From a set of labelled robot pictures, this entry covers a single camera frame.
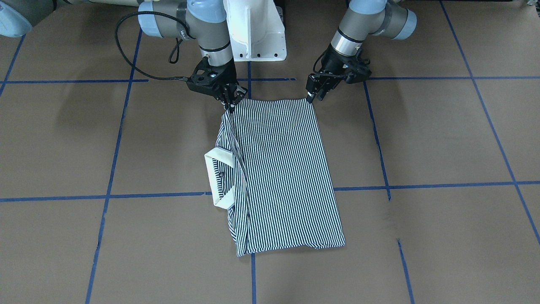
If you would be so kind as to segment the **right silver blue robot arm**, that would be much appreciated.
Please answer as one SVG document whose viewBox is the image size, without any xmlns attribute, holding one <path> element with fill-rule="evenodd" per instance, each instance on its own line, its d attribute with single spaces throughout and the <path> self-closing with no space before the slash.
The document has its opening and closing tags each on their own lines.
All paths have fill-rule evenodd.
<svg viewBox="0 0 540 304">
<path fill-rule="evenodd" d="M 1 35 L 24 36 L 58 8 L 79 4 L 79 0 L 2 0 Z M 170 79 L 186 82 L 193 92 L 212 96 L 228 112 L 233 112 L 244 98 L 247 89 L 237 81 L 222 0 L 106 0 L 105 4 L 138 8 L 118 21 L 116 31 L 124 21 L 136 17 L 143 33 L 173 37 L 177 40 L 176 49 L 183 41 L 197 41 L 202 60 L 192 75 Z"/>
</svg>

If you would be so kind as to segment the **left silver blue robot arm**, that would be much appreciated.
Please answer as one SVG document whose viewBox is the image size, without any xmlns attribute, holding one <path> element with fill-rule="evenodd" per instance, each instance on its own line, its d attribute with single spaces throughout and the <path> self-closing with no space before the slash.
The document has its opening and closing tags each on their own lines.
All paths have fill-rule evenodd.
<svg viewBox="0 0 540 304">
<path fill-rule="evenodd" d="M 405 40 L 416 26 L 416 13 L 393 0 L 351 0 L 329 46 L 308 75 L 307 102 L 323 100 L 342 81 L 356 84 L 370 78 L 370 60 L 361 58 L 369 35 Z"/>
</svg>

